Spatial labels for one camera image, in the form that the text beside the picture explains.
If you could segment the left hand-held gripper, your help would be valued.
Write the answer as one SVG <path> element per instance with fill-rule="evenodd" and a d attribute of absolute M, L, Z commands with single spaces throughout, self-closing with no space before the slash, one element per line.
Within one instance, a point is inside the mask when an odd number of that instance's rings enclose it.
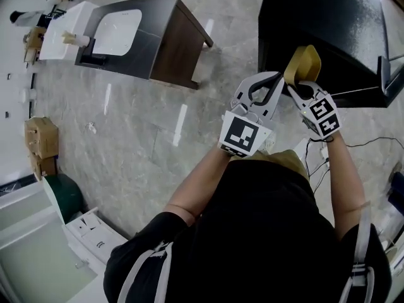
<path fill-rule="evenodd" d="M 276 71 L 260 72 L 244 79 L 230 101 L 231 109 L 222 116 L 218 147 L 239 158 L 254 155 L 273 131 L 270 119 L 284 84 L 281 73 Z M 262 87 L 268 89 L 266 96 L 260 102 L 254 101 L 253 93 Z"/>

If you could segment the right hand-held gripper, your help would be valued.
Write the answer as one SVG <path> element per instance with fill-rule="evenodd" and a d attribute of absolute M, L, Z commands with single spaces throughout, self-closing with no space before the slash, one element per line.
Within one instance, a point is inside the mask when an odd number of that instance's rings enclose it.
<path fill-rule="evenodd" d="M 287 90 L 295 105 L 301 109 L 303 122 L 321 140 L 341 129 L 340 116 L 332 96 L 315 81 L 300 81 L 297 86 L 287 85 Z"/>

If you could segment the yellow plastic container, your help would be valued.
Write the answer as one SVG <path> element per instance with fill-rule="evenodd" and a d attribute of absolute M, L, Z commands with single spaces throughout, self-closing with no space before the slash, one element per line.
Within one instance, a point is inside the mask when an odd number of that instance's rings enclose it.
<path fill-rule="evenodd" d="M 313 45 L 296 48 L 283 78 L 287 85 L 297 87 L 301 81 L 316 81 L 321 70 L 321 58 Z"/>

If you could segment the person's right forearm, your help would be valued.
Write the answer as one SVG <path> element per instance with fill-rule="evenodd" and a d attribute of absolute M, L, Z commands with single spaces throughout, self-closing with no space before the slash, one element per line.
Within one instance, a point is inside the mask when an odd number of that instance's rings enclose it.
<path fill-rule="evenodd" d="M 339 131 L 327 142 L 330 163 L 331 204 L 339 241 L 360 222 L 366 203 L 363 183 Z"/>

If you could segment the person's left forearm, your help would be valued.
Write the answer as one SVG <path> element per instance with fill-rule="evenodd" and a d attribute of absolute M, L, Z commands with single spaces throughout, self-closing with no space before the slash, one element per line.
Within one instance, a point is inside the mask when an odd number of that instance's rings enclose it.
<path fill-rule="evenodd" d="M 203 157 L 175 190 L 164 211 L 194 223 L 211 200 L 230 162 L 230 156 L 216 145 Z"/>

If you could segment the person's white shoe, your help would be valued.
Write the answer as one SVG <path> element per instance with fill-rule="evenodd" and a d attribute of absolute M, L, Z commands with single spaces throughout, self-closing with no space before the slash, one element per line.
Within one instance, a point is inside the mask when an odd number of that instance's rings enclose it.
<path fill-rule="evenodd" d="M 276 132 L 272 131 L 265 141 L 261 144 L 261 146 L 258 148 L 258 151 L 264 154 L 271 154 L 272 149 L 275 145 L 276 142 Z"/>

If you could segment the person's beige trousers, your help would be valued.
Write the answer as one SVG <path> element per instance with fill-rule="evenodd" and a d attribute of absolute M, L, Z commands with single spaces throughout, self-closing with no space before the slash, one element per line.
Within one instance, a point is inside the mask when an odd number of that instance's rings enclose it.
<path fill-rule="evenodd" d="M 250 157 L 245 158 L 232 157 L 230 159 L 230 161 L 236 161 L 236 160 L 260 160 L 275 163 L 300 174 L 308 182 L 310 181 L 309 175 L 307 173 L 304 164 L 302 163 L 302 160 L 297 156 L 296 152 L 294 152 L 293 150 L 285 150 L 273 154 L 268 154 L 264 151 L 257 151 L 254 155 Z"/>

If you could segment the dark wooden sink cabinet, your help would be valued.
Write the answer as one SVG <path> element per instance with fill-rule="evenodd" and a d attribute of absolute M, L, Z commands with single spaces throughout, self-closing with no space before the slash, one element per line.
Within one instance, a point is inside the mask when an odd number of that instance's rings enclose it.
<path fill-rule="evenodd" d="M 80 63 L 80 47 L 75 64 L 86 68 L 157 80 L 193 90 L 198 84 L 193 74 L 204 45 L 211 37 L 181 0 L 126 0 L 95 8 L 84 35 L 93 38 L 101 19 L 109 13 L 139 9 L 142 19 L 129 52 L 106 57 L 103 66 Z"/>

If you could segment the person's black shirt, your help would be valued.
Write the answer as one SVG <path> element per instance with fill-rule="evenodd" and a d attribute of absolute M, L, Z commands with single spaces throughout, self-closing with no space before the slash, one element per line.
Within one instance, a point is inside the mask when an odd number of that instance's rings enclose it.
<path fill-rule="evenodd" d="M 235 160 L 194 224 L 163 212 L 115 248 L 104 291 L 117 303 L 140 255 L 171 244 L 166 303 L 338 303 L 356 239 L 357 228 L 337 237 L 300 174 Z"/>

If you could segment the white sink basin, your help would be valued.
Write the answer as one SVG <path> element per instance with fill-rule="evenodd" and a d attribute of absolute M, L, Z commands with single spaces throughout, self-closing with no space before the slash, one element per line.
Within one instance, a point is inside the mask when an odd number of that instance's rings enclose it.
<path fill-rule="evenodd" d="M 133 44 L 142 19 L 139 9 L 106 14 L 98 24 L 94 39 L 94 54 L 123 56 Z"/>

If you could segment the black faucet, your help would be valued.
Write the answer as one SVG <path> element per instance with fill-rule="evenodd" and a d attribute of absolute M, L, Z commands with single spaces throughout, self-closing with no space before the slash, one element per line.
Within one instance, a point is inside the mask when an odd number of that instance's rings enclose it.
<path fill-rule="evenodd" d="M 80 57 L 80 63 L 92 64 L 97 66 L 103 66 L 106 61 L 106 57 L 103 54 L 94 53 L 95 39 L 90 38 L 90 41 L 86 47 L 83 48 L 83 52 Z"/>

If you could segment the white counter unit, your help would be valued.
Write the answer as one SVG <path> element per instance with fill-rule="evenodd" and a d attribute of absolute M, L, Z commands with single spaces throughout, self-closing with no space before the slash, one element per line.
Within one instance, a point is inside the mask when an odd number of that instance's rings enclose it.
<path fill-rule="evenodd" d="M 64 44 L 62 34 L 67 31 L 83 35 L 92 11 L 98 8 L 96 4 L 83 1 L 70 8 L 57 19 L 50 21 L 44 34 L 44 41 L 39 54 L 41 61 L 66 60 L 75 62 L 79 47 Z"/>

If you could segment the green bin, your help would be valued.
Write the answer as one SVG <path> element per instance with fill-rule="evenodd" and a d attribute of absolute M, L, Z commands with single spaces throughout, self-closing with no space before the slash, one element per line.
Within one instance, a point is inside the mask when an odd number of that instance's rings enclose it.
<path fill-rule="evenodd" d="M 66 174 L 44 176 L 42 185 L 63 224 L 69 223 L 84 208 L 80 188 Z"/>

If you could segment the cardboard box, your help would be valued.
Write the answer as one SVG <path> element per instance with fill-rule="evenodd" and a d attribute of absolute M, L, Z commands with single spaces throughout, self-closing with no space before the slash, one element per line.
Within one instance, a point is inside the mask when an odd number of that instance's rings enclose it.
<path fill-rule="evenodd" d="M 56 157 L 42 159 L 36 154 L 30 153 L 30 162 L 33 173 L 38 181 L 41 181 L 43 176 L 57 174 Z"/>
<path fill-rule="evenodd" d="M 32 117 L 25 121 L 25 144 L 41 159 L 59 154 L 59 130 L 48 117 Z"/>

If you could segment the white appliance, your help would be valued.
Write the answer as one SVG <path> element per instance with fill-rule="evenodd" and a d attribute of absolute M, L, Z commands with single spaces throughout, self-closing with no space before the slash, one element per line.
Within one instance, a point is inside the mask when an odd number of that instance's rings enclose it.
<path fill-rule="evenodd" d="M 0 197 L 0 300 L 67 303 L 96 277 L 69 247 L 41 182 Z"/>

